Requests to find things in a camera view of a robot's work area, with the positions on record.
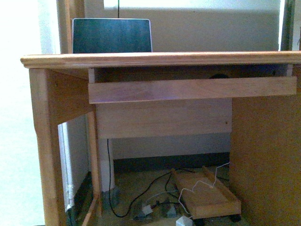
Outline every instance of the power cord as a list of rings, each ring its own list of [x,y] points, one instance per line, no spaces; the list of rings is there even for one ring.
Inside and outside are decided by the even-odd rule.
[[[118,0],[118,15],[117,15],[117,16],[118,16],[118,17],[117,17],[118,19],[119,19],[119,11],[120,11],[119,9],[120,9],[120,0]]]
[[[118,218],[124,218],[124,217],[126,217],[126,216],[129,214],[129,212],[131,211],[131,208],[132,208],[133,203],[134,203],[138,198],[140,198],[142,195],[144,195],[144,194],[150,189],[150,187],[151,187],[157,180],[159,180],[160,178],[162,178],[162,177],[164,177],[164,176],[166,176],[166,175],[168,175],[168,174],[171,174],[171,172],[165,173],[165,174],[163,174],[162,176],[160,176],[160,177],[154,179],[154,180],[150,183],[150,185],[148,186],[148,188],[147,188],[144,192],[142,192],[140,195],[138,195],[136,198],[134,198],[134,199],[131,201],[131,203],[130,203],[130,205],[129,205],[129,207],[128,207],[128,210],[127,210],[126,214],[124,214],[124,215],[118,215],[118,214],[115,212],[115,210],[113,209],[112,203],[111,203],[111,180],[112,180],[112,178],[111,178],[111,157],[110,157],[110,150],[109,150],[109,139],[107,139],[107,149],[108,149],[109,168],[110,168],[109,205],[110,205],[110,209],[112,210],[113,214],[114,214],[116,217],[118,217]]]
[[[190,172],[190,173],[195,173],[195,171],[192,171],[192,170],[189,170],[189,169],[185,169],[185,168],[178,168],[178,169],[176,169],[176,170],[184,170],[184,171],[187,171],[187,172]],[[170,176],[169,176],[169,178],[168,178],[168,180],[167,180],[167,182],[166,182],[166,184],[165,184],[164,189],[165,189],[166,193],[168,193],[168,194],[171,195],[172,197],[178,199],[177,196],[175,196],[174,194],[171,194],[172,192],[169,192],[169,191],[167,190],[167,185],[168,185],[168,183],[169,183],[169,181],[170,181],[171,176],[172,176],[172,175],[170,174]]]
[[[217,177],[217,178],[229,181],[229,179],[227,179],[227,178],[222,178],[222,177]]]

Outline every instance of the cable clutter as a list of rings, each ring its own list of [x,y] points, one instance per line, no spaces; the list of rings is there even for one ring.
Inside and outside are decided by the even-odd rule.
[[[124,217],[126,217],[126,216],[130,213],[131,208],[132,208],[134,202],[135,202],[136,200],[138,200],[141,196],[143,196],[147,191],[149,191],[149,189],[151,188],[151,186],[152,186],[156,181],[158,181],[160,178],[163,178],[163,177],[166,176],[166,175],[169,175],[169,177],[168,177],[167,182],[166,182],[166,184],[165,184],[165,192],[161,192],[161,193],[158,193],[158,194],[155,194],[155,195],[151,196],[149,199],[147,199],[147,200],[144,202],[144,206],[146,206],[147,208],[153,209],[153,208],[155,208],[155,207],[157,207],[157,206],[159,206],[159,205],[161,205],[161,204],[180,204],[180,205],[183,207],[183,209],[185,210],[185,212],[186,212],[187,214],[191,215],[191,214],[186,210],[185,206],[181,203],[181,197],[182,197],[183,191],[184,191],[184,190],[187,190],[187,191],[189,191],[189,192],[193,192],[193,193],[194,193],[194,189],[196,188],[196,186],[197,186],[199,183],[205,184],[205,185],[207,185],[207,186],[213,188],[214,185],[215,185],[215,183],[216,183],[216,181],[217,181],[217,170],[218,170],[218,168],[223,167],[223,166],[225,166],[225,165],[228,165],[228,164],[230,163],[230,162],[228,162],[228,163],[226,163],[226,164],[223,164],[223,165],[221,165],[221,166],[216,167],[216,169],[215,169],[215,181],[214,181],[212,184],[209,184],[209,183],[206,183],[206,182],[204,182],[204,181],[198,180],[198,181],[195,183],[195,185],[194,185],[191,189],[189,189],[189,188],[183,188],[183,189],[181,190],[181,192],[180,192],[180,196],[179,196],[179,197],[177,197],[176,195],[172,194],[172,193],[175,193],[175,192],[179,192],[178,190],[174,190],[174,191],[168,191],[168,190],[167,190],[167,185],[168,185],[168,183],[169,183],[169,181],[170,181],[170,179],[171,179],[173,170],[174,170],[174,171],[184,170],[184,171],[187,171],[187,172],[190,172],[190,173],[196,173],[196,172],[194,172],[194,171],[192,171],[192,170],[189,170],[189,169],[183,169],[183,168],[180,168],[180,169],[172,169],[170,172],[165,173],[165,174],[161,175],[160,177],[157,177],[156,179],[154,179],[154,180],[149,184],[149,186],[145,189],[144,192],[142,192],[140,195],[138,195],[137,197],[135,197],[135,198],[130,202],[129,207],[128,207],[128,209],[127,209],[127,212],[126,212],[124,215],[119,215],[119,214],[117,214],[117,213],[115,212],[115,210],[114,210],[114,208],[112,207],[112,204],[111,204],[111,157],[110,157],[109,140],[108,140],[108,139],[107,139],[107,151],[108,151],[109,168],[110,168],[109,205],[110,205],[110,209],[111,209],[111,211],[113,212],[113,214],[114,214],[116,217],[118,217],[118,218],[124,218]],[[155,197],[157,197],[157,196],[159,196],[159,195],[161,195],[161,194],[169,194],[170,196],[176,198],[176,199],[178,200],[178,202],[161,202],[161,203],[159,203],[159,202],[157,201],[155,205],[151,205],[151,206],[148,205],[148,206],[147,206],[148,202],[149,202],[152,198],[155,198]]]

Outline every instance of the wooden desk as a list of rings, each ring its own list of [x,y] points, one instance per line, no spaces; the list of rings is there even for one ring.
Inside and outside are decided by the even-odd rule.
[[[30,69],[47,226],[66,222],[57,125],[83,114],[88,114],[94,188],[85,224],[91,215],[101,214],[92,104],[103,111],[98,134],[102,138],[232,131],[230,183],[242,200],[243,214],[252,225],[298,225],[300,99],[296,76],[287,65],[300,64],[301,52],[66,54],[25,56],[21,61]],[[231,78],[208,80],[215,73]],[[225,117],[220,105],[205,101],[233,97],[233,126],[227,117],[216,122]],[[202,111],[207,115],[198,118]],[[109,119],[111,113],[119,113],[121,120]],[[169,120],[171,113],[175,117]],[[143,116],[135,120],[135,114]],[[131,123],[120,124],[129,119]]]

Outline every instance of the caster wheel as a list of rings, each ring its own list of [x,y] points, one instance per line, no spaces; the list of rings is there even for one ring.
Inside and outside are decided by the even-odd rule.
[[[205,226],[205,221],[204,219],[200,218],[200,219],[195,219],[193,220],[195,226]]]
[[[229,218],[232,222],[239,222],[241,220],[240,214],[229,215]]]

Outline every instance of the dark baseboard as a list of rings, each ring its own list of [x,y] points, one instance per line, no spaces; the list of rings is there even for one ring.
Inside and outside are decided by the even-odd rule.
[[[80,213],[83,204],[87,198],[87,194],[90,194],[88,191],[92,189],[92,174],[88,172],[84,181],[81,183],[78,191],[74,196],[74,211],[76,216]]]
[[[172,168],[201,168],[229,162],[229,152],[176,155],[114,160],[116,173],[169,170]]]
[[[76,223],[76,212],[74,206],[67,210],[67,226],[77,226]]]

